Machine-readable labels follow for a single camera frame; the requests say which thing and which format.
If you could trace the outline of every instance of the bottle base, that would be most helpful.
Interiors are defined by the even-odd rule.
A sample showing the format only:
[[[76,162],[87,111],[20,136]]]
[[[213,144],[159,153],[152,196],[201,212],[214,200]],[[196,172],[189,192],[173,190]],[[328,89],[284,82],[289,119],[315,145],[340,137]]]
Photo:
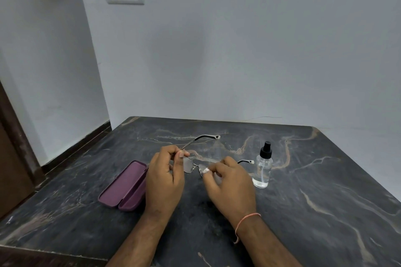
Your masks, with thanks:
[[[252,179],[252,182],[253,182],[253,185],[255,186],[255,187],[258,187],[258,188],[266,188],[267,186],[268,186],[268,183],[269,182],[267,182],[267,183],[262,183],[262,182],[259,182],[259,181],[257,181],[256,179]]]

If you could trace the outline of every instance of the purple eyeglass case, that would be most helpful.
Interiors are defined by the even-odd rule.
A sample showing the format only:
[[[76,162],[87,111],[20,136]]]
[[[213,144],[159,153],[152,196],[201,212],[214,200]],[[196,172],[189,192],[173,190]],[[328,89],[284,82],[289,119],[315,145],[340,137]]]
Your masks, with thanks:
[[[147,172],[146,164],[132,161],[99,195],[98,201],[110,208],[133,211],[145,197]]]

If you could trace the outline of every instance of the brown wooden door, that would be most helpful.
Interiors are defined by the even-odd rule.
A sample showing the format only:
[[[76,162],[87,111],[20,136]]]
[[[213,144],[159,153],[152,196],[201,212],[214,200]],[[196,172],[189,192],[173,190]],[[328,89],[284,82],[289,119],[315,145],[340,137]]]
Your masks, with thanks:
[[[33,184],[0,123],[0,218],[33,191]]]

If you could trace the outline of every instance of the hand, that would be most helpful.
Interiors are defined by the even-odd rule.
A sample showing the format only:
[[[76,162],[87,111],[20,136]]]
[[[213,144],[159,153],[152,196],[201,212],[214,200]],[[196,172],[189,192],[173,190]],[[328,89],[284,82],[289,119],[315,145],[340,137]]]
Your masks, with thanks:
[[[166,222],[170,219],[184,189],[184,156],[189,153],[175,145],[162,147],[153,156],[146,175],[146,214],[162,217]]]
[[[252,179],[245,169],[229,156],[209,166],[209,170],[203,174],[207,194],[235,229],[244,216],[256,212]],[[220,185],[214,181],[214,172],[223,178]]]

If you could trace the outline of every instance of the clear plastic bottle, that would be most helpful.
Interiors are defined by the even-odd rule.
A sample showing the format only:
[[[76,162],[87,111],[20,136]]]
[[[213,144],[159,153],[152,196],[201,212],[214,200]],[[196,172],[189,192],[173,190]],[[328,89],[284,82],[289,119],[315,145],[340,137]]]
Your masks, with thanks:
[[[270,142],[265,142],[263,148],[260,149],[260,155],[256,158],[256,170],[252,176],[255,187],[266,188],[268,186],[273,164],[271,145]]]

